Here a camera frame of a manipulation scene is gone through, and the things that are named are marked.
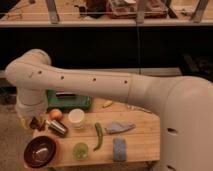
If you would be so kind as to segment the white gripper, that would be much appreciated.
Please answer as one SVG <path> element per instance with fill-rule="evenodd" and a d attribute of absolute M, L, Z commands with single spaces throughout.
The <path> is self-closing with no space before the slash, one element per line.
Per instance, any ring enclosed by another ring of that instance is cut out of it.
<path fill-rule="evenodd" d="M 43 123 L 43 115 L 46 112 L 46 108 L 47 105 L 45 103 L 36 105 L 25 105 L 21 102 L 17 102 L 15 106 L 21 123 L 26 129 L 30 129 L 30 124 L 33 120 L 36 120 L 38 125 L 41 125 Z"/>

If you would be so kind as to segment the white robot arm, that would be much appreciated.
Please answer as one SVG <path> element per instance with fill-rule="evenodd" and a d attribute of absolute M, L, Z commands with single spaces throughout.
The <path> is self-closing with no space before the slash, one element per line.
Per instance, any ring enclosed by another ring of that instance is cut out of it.
<path fill-rule="evenodd" d="M 213 83 L 206 79 L 60 69 L 40 49 L 10 62 L 5 76 L 23 119 L 47 109 L 48 89 L 143 107 L 160 117 L 160 171 L 213 171 Z"/>

